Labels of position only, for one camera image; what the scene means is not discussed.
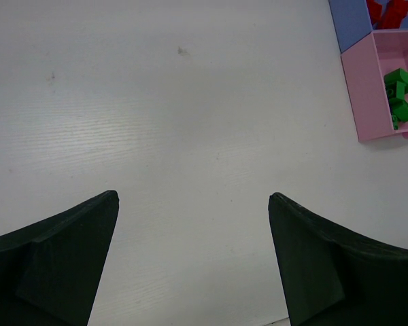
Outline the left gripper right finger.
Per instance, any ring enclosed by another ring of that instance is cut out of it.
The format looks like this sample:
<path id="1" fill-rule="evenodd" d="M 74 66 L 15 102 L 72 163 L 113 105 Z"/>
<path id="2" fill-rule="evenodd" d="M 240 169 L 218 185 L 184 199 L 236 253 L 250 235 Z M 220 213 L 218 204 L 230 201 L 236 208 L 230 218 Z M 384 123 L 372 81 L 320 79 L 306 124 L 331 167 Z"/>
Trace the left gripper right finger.
<path id="1" fill-rule="evenodd" d="M 408 249 L 281 193 L 270 196 L 268 210 L 291 325 L 408 325 Z"/>

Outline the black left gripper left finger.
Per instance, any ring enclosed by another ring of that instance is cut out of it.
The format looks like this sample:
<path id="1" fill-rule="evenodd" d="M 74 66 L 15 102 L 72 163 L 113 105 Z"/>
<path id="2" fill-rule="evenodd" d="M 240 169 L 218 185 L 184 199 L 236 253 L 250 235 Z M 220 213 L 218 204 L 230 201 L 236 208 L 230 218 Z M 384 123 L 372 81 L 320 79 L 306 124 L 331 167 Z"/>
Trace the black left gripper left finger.
<path id="1" fill-rule="evenodd" d="M 108 190 L 0 236 L 0 325 L 87 325 L 119 208 Z"/>

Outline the green sloped lego piece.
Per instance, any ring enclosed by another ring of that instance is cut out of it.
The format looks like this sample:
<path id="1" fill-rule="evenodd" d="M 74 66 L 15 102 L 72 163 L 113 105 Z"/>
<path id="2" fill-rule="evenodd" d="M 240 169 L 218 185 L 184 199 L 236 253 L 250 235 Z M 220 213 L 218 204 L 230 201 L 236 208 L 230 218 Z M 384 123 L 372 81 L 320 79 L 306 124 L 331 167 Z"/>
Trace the green sloped lego piece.
<path id="1" fill-rule="evenodd" d="M 401 99 L 392 99 L 390 102 L 390 110 L 398 122 L 408 122 L 408 102 Z"/>

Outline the green rounded lego piece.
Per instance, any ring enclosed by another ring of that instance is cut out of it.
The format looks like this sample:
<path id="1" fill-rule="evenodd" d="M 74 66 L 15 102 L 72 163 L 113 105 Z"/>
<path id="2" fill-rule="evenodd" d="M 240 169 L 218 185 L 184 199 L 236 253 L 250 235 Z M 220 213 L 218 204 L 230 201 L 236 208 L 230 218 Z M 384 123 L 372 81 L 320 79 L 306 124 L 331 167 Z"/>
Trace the green rounded lego piece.
<path id="1" fill-rule="evenodd" d="M 404 85 L 405 94 L 408 94 L 408 72 L 402 68 L 395 69 L 384 76 L 386 86 L 391 86 L 400 82 Z"/>

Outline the small red lego brick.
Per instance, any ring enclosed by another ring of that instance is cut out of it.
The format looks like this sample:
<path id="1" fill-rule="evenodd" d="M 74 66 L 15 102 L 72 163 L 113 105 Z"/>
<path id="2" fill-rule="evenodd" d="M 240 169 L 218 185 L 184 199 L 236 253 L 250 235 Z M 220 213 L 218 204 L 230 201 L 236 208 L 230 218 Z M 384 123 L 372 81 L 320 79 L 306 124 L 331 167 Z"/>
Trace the small red lego brick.
<path id="1" fill-rule="evenodd" d="M 376 0 L 366 0 L 367 8 L 369 11 L 369 18 L 371 24 L 375 25 L 381 20 L 383 6 L 376 2 Z"/>

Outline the red long lego brick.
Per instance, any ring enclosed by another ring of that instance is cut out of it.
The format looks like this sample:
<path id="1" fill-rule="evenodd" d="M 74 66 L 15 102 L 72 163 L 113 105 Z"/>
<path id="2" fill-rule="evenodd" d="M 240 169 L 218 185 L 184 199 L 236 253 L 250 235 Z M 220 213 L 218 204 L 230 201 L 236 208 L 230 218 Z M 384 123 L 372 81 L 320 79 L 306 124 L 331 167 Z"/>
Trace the red long lego brick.
<path id="1" fill-rule="evenodd" d="M 408 14 L 408 1 L 390 0 L 377 24 L 377 29 L 399 29 Z"/>

